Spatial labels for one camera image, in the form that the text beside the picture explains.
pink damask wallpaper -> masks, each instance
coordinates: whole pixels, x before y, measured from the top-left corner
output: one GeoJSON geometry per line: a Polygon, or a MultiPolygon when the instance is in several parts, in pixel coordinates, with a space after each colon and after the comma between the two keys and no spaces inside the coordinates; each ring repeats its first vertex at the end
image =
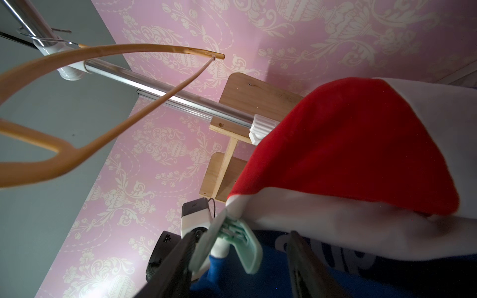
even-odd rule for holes
{"type": "MultiPolygon", "coordinates": [[[[117,43],[206,48],[226,55],[189,91],[218,101],[243,72],[305,95],[335,79],[436,82],[477,60],[473,0],[93,0],[117,43]]],[[[175,85],[206,61],[169,53],[125,55],[131,69],[175,85]]],[[[139,98],[132,113],[148,103],[139,98]]],[[[211,155],[227,138],[160,107],[116,141],[39,298],[128,298],[164,230],[179,233],[181,205],[198,198],[211,155]]],[[[253,146],[239,143],[248,159],[253,146]]],[[[218,211],[223,204],[218,202],[218,211]]]]}

orange hanger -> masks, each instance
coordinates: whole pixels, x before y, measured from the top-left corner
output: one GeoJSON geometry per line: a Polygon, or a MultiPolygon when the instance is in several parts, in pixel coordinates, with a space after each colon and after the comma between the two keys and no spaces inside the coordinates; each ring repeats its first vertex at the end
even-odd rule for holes
{"type": "Polygon", "coordinates": [[[150,103],[144,109],[135,113],[117,125],[115,128],[111,129],[82,148],[74,148],[70,143],[60,138],[41,133],[34,129],[12,123],[4,119],[0,119],[0,134],[7,135],[57,153],[54,157],[40,162],[0,163],[0,187],[32,184],[40,181],[50,180],[68,173],[107,143],[117,138],[126,129],[163,104],[167,99],[171,98],[177,92],[189,85],[216,58],[225,58],[224,54],[212,51],[158,44],[115,44],[63,51],[27,62],[0,75],[0,104],[4,103],[8,98],[10,98],[10,96],[32,81],[60,67],[87,59],[133,52],[168,52],[193,54],[209,57],[210,60],[190,78],[174,87],[161,98],[150,103]]]}

blue fabric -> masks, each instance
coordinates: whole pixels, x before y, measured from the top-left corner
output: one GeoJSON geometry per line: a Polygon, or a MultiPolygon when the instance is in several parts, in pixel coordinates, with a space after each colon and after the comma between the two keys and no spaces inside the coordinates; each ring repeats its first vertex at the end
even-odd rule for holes
{"type": "MultiPolygon", "coordinates": [[[[288,234],[255,230],[262,244],[286,251],[288,234]]],[[[317,258],[329,268],[377,283],[405,289],[418,297],[477,297],[477,255],[427,261],[398,261],[349,250],[303,237],[317,258]]]]}
{"type": "MultiPolygon", "coordinates": [[[[263,247],[263,260],[255,275],[245,273],[231,247],[227,258],[209,257],[210,269],[190,288],[191,298],[290,298],[290,276],[287,255],[271,247],[263,247]]],[[[392,286],[328,269],[336,281],[354,298],[413,298],[414,295],[392,286]]]]}

wooden stand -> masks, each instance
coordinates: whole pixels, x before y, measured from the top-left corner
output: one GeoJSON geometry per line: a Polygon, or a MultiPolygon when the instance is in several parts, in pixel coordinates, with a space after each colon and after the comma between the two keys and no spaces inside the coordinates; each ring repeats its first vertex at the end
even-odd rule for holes
{"type": "MultiPolygon", "coordinates": [[[[250,115],[259,114],[281,121],[302,98],[236,72],[229,76],[219,103],[250,115]]],[[[212,155],[199,194],[225,202],[247,164],[244,160],[232,157],[237,142],[252,142],[247,128],[217,117],[212,118],[210,129],[229,136],[230,140],[225,153],[217,152],[212,155]]]]}

